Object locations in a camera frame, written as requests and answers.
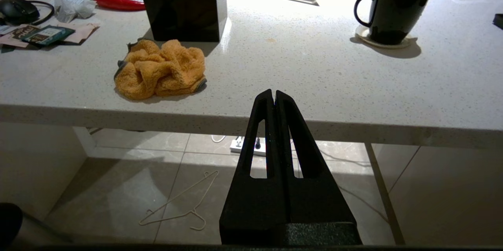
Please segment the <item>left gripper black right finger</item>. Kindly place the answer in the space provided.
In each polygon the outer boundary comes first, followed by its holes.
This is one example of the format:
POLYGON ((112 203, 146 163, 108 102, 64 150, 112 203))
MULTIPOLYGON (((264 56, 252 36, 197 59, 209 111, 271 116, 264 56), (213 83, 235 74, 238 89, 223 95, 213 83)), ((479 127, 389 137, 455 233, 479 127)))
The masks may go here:
POLYGON ((361 245, 357 221, 294 99, 275 94, 287 222, 276 229, 286 246, 361 245))

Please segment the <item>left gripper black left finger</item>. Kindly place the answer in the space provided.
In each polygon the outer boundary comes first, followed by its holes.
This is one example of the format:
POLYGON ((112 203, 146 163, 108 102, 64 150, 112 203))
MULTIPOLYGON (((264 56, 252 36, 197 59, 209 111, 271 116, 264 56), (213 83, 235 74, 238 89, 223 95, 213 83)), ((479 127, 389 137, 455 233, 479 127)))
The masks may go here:
POLYGON ((272 91, 254 100, 237 168, 219 219, 222 244, 275 244, 274 230, 284 223, 283 181, 275 143, 272 91), (266 178, 251 176, 260 122, 265 122, 266 178))

